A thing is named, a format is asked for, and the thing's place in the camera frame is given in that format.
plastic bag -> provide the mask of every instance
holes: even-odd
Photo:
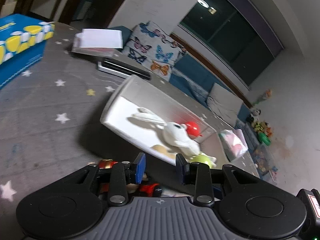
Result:
[[[225,154],[230,161],[240,158],[248,150],[241,129],[235,132],[231,130],[223,130],[219,133]]]

floor mat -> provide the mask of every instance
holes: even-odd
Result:
[[[43,59],[0,90],[0,239],[23,237],[15,219],[23,197],[101,159],[83,147],[84,134],[101,128],[123,79],[69,52],[77,32],[57,23]]]

white plush rabbit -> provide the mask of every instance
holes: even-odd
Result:
[[[186,157],[193,157],[200,154],[199,144],[188,136],[185,126],[175,123],[166,122],[155,113],[144,107],[138,108],[139,113],[133,114],[132,117],[145,122],[152,122],[163,130],[164,140],[178,147]]]

window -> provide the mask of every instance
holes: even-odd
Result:
[[[180,23],[247,84],[274,59],[249,22],[227,0],[198,0]]]

ceiling light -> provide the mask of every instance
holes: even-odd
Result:
[[[210,7],[210,8],[209,8],[209,12],[210,12],[211,14],[215,14],[215,13],[217,12],[217,10],[214,9],[213,7]]]
[[[198,0],[198,3],[200,3],[203,7],[209,8],[209,5],[204,0]]]

